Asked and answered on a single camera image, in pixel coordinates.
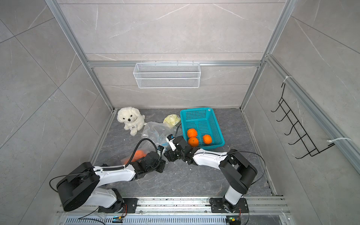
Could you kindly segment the orange two bag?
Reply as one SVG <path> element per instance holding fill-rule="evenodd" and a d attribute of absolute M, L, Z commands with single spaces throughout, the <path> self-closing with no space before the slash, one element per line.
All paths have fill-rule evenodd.
<path fill-rule="evenodd" d="M 188 138 L 197 137 L 198 133 L 194 128 L 191 128 L 187 131 Z"/>

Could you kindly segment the clear zip bag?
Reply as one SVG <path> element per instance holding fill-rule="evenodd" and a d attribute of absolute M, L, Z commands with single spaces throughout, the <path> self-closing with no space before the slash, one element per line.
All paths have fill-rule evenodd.
<path fill-rule="evenodd" d="M 147 151 L 139 150 L 139 147 L 143 142 L 149 142 L 154 147 L 155 151 L 157 151 L 157 147 L 151 139 L 143 138 L 137 143 L 137 145 L 136 145 L 135 149 L 133 150 L 132 154 L 130 155 L 130 157 L 125 158 L 123 160 L 123 163 L 124 163 L 123 167 L 127 167 L 131 162 L 135 162 L 135 161 L 145 157 L 148 154 Z"/>
<path fill-rule="evenodd" d="M 176 126 L 169 126 L 167 123 L 148 122 L 143 128 L 142 138 L 151 139 L 156 145 L 169 146 L 166 138 L 175 135 Z"/>

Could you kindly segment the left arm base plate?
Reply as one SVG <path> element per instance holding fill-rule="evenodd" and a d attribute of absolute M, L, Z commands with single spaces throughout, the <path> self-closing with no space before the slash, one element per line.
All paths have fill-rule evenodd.
<path fill-rule="evenodd" d="M 138 198 L 123 198 L 116 201 L 111 207 L 99 207 L 99 213 L 135 213 L 137 209 Z"/>

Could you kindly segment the orange three bag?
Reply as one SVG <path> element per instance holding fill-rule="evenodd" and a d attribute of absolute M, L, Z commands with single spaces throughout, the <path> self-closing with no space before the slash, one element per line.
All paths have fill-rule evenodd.
<path fill-rule="evenodd" d="M 210 144 L 212 144 L 212 137 L 210 135 L 204 135 L 202 137 L 202 141 L 204 144 L 210 145 Z"/>

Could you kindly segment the orange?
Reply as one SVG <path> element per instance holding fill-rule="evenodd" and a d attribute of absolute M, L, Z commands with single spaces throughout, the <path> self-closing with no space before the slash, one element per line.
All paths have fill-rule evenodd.
<path fill-rule="evenodd" d="M 144 152 L 143 150 L 137 150 L 137 151 L 135 152 L 135 154 L 134 154 L 134 156 L 133 156 L 133 158 L 131 159 L 130 162 L 135 162 L 135 161 L 137 161 L 138 159 L 145 157 L 146 155 L 147 155 L 147 153 Z M 122 160 L 123 164 L 128 163 L 128 162 L 129 162 L 129 159 L 130 159 L 130 157 L 124 158 L 124 159 Z"/>

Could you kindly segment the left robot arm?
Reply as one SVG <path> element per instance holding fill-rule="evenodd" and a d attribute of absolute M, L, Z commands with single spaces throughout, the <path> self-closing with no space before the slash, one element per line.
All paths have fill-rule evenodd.
<path fill-rule="evenodd" d="M 97 205 L 99 212 L 115 213 L 126 209 L 125 201 L 115 189 L 103 186 L 115 182 L 131 182 L 145 177 L 151 172 L 162 173 L 166 162 L 162 159 L 164 147 L 157 146 L 147 139 L 154 151 L 144 157 L 134 159 L 134 150 L 126 164 L 121 166 L 93 166 L 91 162 L 82 163 L 67 175 L 61 175 L 55 187 L 64 211 L 74 211 L 84 205 Z"/>

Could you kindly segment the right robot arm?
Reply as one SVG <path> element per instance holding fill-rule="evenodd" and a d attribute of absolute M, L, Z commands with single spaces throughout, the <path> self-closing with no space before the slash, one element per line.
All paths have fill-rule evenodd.
<path fill-rule="evenodd" d="M 189 165 L 207 166 L 220 170 L 229 183 L 229 188 L 223 198 L 209 200 L 214 211 L 240 212 L 240 203 L 245 202 L 243 196 L 247 194 L 251 185 L 256 183 L 257 169 L 244 156 L 244 151 L 231 149 L 229 152 L 212 152 L 199 147 L 192 147 L 182 136 L 174 137 L 170 134 L 166 141 L 171 147 L 164 153 L 169 162 L 178 159 Z"/>

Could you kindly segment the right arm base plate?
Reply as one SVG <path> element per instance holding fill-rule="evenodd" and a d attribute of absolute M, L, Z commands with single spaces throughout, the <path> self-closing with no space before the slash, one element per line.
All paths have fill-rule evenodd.
<path fill-rule="evenodd" d="M 212 213 L 249 213 L 248 204 L 245 198 L 240 198 L 237 204 L 232 205 L 224 197 L 213 197 L 209 199 Z"/>

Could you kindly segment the orange one bag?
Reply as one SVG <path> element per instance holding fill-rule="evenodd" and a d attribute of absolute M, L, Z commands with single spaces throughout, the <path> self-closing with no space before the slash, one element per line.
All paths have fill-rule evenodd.
<path fill-rule="evenodd" d="M 193 148 L 198 147 L 199 140 L 196 137 L 191 137 L 188 139 L 188 144 Z"/>

